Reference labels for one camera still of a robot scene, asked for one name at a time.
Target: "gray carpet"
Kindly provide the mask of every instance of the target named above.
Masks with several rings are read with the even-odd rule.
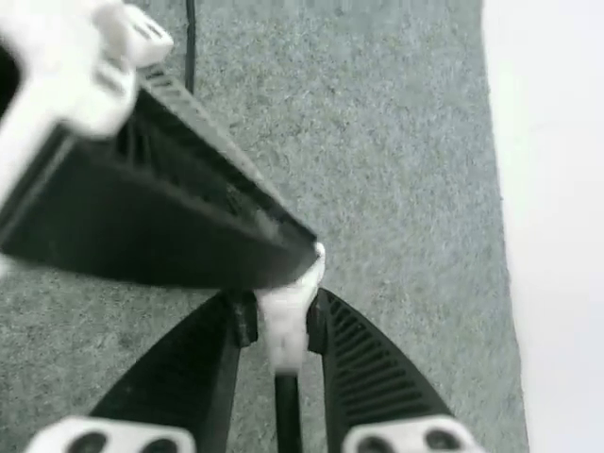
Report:
[[[375,3],[199,2],[197,96],[320,234],[325,286],[389,335],[490,451],[528,451],[480,2]],[[145,5],[174,33],[182,76],[184,0]],[[25,267],[0,293],[7,452],[89,409],[207,295]],[[275,451],[263,348],[243,356],[231,451]],[[326,451],[316,358],[301,386],[307,451]]]

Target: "white plastic bracket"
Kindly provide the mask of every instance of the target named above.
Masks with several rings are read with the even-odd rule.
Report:
[[[325,273],[325,248],[320,243],[315,248],[319,258],[298,280],[255,291],[264,317],[269,359],[276,373],[297,374],[307,353],[306,315]]]

